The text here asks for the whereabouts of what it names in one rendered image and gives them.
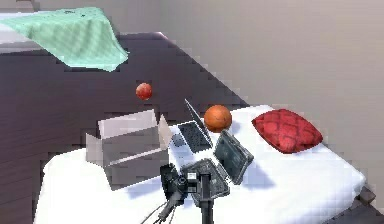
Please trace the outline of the grey open cardboard box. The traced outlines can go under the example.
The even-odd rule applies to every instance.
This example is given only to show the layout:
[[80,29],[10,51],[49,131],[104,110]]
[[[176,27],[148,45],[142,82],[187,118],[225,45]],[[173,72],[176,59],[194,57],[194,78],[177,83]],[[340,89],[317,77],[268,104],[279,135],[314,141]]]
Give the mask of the grey open cardboard box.
[[172,131],[153,109],[98,122],[100,137],[86,135],[86,161],[100,166],[112,190],[160,175],[169,163]]

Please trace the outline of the small red ball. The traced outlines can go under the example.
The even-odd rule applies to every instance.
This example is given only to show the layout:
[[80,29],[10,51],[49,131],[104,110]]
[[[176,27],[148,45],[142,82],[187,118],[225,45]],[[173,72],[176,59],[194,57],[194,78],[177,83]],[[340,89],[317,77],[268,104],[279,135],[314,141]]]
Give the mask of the small red ball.
[[136,96],[141,100],[148,100],[152,97],[152,86],[148,83],[141,83],[136,88]]

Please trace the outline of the white bed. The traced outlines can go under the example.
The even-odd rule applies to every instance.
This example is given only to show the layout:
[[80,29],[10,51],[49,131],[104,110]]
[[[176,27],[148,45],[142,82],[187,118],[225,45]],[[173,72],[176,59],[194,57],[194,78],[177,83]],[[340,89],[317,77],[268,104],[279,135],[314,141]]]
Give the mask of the white bed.
[[[364,175],[322,144],[295,154],[275,150],[251,123],[269,109],[232,113],[231,131],[254,160],[242,183],[215,200],[214,224],[323,224],[343,213],[362,191]],[[33,224],[140,224],[164,201],[157,178],[112,190],[104,170],[78,149],[45,165]]]

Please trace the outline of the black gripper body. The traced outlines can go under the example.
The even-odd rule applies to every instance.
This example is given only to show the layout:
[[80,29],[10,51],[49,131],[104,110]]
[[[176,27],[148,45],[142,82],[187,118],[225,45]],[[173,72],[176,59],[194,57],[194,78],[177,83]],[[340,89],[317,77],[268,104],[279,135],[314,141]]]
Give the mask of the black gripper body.
[[188,182],[183,175],[178,174],[175,165],[172,163],[161,166],[160,175],[167,202],[158,218],[164,222],[177,206],[184,203],[184,199],[188,194]]

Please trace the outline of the orange basketball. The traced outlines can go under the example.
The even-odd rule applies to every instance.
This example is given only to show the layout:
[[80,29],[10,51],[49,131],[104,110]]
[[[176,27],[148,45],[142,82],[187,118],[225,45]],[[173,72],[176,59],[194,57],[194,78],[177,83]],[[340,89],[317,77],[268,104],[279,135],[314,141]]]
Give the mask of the orange basketball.
[[209,131],[220,133],[232,124],[232,115],[223,105],[213,105],[204,114],[204,124]]

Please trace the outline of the red quilted pillow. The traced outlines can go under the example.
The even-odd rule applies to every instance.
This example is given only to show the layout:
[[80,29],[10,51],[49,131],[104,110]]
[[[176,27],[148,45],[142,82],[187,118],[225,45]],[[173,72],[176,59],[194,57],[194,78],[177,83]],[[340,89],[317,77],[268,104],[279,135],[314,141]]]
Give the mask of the red quilted pillow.
[[283,154],[313,148],[323,141],[321,132],[308,120],[287,109],[265,112],[252,120],[259,135]]

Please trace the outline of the mint green cloth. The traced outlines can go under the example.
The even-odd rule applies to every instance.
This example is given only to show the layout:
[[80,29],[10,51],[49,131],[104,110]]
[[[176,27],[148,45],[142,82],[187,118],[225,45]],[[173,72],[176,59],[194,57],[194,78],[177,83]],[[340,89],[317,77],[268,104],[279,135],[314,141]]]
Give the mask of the mint green cloth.
[[128,59],[109,19],[97,7],[59,9],[0,20],[71,68],[112,72]]

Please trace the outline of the silver open laptop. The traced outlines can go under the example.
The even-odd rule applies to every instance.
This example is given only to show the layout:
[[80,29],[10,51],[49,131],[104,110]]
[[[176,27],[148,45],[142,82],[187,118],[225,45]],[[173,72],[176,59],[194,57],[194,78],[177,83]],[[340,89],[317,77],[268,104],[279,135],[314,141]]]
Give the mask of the silver open laptop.
[[207,127],[190,102],[187,99],[185,99],[184,102],[192,120],[177,126],[179,132],[172,136],[173,144],[176,147],[186,145],[192,153],[211,149],[213,143],[208,134]]

